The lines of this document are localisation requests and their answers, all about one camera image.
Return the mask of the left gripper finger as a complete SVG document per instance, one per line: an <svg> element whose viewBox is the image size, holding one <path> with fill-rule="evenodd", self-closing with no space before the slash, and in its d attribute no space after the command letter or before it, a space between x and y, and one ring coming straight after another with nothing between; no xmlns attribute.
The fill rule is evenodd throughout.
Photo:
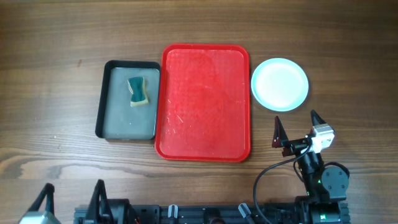
<svg viewBox="0 0 398 224"><path fill-rule="evenodd" d="M38 197L35 199L35 201L27 211L37 212L44 199L46 199L45 211L50 212L54 215L55 214L55 204L53 196L54 192L55 192L55 187L50 183L46 183L41 192L39 193Z"/></svg>
<svg viewBox="0 0 398 224"><path fill-rule="evenodd" d="M113 223L113 214L108 203L104 181L96 183L84 223Z"/></svg>

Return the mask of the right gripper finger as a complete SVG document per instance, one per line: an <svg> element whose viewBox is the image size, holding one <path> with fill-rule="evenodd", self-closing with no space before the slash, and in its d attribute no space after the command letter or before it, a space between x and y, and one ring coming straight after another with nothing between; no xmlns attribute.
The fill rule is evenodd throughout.
<svg viewBox="0 0 398 224"><path fill-rule="evenodd" d="M272 147L273 148L280 148L285 147L288 145L289 139L286 135L284 127L279 119L278 116L275 117L275 128L274 128L274 135L272 140Z"/></svg>
<svg viewBox="0 0 398 224"><path fill-rule="evenodd" d="M326 121L324 121L315 110L311 110L310 116L311 116L313 126L319 126L319 125L326 124Z"/></svg>

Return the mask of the light blue plate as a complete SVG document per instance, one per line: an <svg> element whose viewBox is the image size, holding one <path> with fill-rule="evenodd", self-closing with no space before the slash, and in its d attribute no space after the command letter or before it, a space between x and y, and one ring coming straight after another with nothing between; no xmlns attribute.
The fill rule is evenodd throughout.
<svg viewBox="0 0 398 224"><path fill-rule="evenodd" d="M286 58L259 64L251 77L255 99L265 108L285 112L298 108L307 98L309 81L304 70Z"/></svg>

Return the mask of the green yellow sponge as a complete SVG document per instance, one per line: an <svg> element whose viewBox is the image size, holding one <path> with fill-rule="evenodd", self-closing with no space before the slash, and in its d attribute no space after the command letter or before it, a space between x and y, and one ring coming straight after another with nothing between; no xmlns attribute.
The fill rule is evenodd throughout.
<svg viewBox="0 0 398 224"><path fill-rule="evenodd" d="M140 106L149 103L144 77L132 77L127 80L131 92L131 106Z"/></svg>

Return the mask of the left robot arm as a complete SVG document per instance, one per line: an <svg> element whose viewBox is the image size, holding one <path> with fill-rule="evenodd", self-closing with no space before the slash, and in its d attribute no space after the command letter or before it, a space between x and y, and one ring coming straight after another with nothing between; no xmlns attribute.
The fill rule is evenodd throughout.
<svg viewBox="0 0 398 224"><path fill-rule="evenodd" d="M19 220L19 224L56 223L54 203L55 187L47 183ZM128 199L109 199L103 180L98 180L89 205L76 208L74 224L139 223L139 217Z"/></svg>

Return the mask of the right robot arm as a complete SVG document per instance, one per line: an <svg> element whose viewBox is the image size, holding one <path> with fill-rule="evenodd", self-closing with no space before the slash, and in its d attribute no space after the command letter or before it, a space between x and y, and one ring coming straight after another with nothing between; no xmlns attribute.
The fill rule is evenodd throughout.
<svg viewBox="0 0 398 224"><path fill-rule="evenodd" d="M346 191L349 170L337 162L325 163L321 151L330 147L335 130L315 110L311 110L312 128L301 139L290 140L275 117L272 147L282 148L284 157L294 156L294 170L300 176L306 196L297 196L289 217L293 223L350 223Z"/></svg>

